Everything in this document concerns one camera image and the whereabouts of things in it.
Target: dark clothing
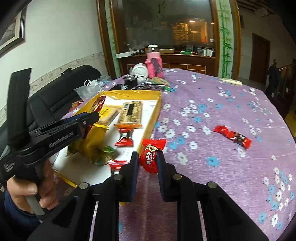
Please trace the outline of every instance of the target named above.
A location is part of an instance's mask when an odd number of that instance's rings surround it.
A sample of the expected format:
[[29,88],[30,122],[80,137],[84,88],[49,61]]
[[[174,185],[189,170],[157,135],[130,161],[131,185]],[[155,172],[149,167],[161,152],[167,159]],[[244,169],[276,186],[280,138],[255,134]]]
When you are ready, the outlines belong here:
[[268,78],[269,85],[265,91],[265,94],[267,96],[271,96],[272,93],[276,92],[276,90],[279,86],[281,73],[277,67],[270,66],[267,74],[269,75],[269,78]]
[[4,203],[0,203],[1,240],[25,241],[39,224],[35,215],[20,210],[5,193]]

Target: white wall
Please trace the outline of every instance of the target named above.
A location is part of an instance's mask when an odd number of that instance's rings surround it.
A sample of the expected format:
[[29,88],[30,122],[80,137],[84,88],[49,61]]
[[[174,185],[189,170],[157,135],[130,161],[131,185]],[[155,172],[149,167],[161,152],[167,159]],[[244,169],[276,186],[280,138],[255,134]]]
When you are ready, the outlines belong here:
[[296,45],[278,15],[259,17],[242,9],[244,28],[242,28],[242,55],[239,77],[249,79],[252,62],[252,33],[270,41],[270,65],[273,59],[281,67],[292,63],[296,58]]
[[[0,58],[0,107],[12,72],[32,68],[31,81],[55,68],[102,52],[95,0],[33,0],[27,7],[25,43]],[[100,58],[101,74],[107,74]]]

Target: black leather chair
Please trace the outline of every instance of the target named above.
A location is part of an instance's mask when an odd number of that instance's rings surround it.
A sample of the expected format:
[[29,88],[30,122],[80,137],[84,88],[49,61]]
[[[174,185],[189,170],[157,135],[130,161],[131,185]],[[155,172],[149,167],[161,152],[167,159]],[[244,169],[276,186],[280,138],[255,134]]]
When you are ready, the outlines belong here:
[[[27,126],[32,131],[40,126],[60,120],[80,100],[74,89],[85,80],[95,80],[100,72],[90,65],[67,69],[62,75],[32,95],[27,102]],[[7,122],[0,127],[0,155],[7,145]]]

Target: blue sleeve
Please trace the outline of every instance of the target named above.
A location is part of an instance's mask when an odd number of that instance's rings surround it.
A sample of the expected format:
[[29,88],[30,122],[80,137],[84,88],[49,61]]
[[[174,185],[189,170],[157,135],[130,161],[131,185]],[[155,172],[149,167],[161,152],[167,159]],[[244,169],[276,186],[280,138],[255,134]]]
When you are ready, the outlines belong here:
[[12,229],[21,231],[24,236],[29,236],[40,224],[38,218],[31,213],[20,210],[15,206],[8,191],[5,193],[4,208],[10,219]]

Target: brown door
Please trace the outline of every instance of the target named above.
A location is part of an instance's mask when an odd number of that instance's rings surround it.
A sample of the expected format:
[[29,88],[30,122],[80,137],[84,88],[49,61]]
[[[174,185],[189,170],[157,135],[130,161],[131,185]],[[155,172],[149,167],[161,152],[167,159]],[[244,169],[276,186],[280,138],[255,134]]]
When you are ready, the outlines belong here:
[[250,80],[265,84],[269,67],[270,42],[253,33],[253,53]]

